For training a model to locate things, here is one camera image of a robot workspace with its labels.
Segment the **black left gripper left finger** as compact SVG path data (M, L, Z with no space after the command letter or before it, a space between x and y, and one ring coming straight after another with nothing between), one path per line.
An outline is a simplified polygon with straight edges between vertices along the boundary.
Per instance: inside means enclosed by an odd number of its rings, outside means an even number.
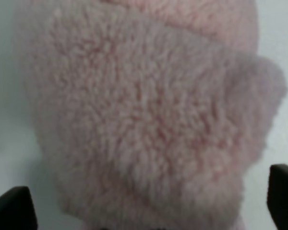
M0 230L37 230L30 190L16 186L0 196Z

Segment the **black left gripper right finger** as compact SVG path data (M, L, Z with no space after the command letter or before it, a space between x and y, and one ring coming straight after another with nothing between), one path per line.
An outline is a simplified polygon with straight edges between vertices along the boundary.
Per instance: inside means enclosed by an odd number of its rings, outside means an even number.
M267 207L278 230L288 230L288 165L270 167Z

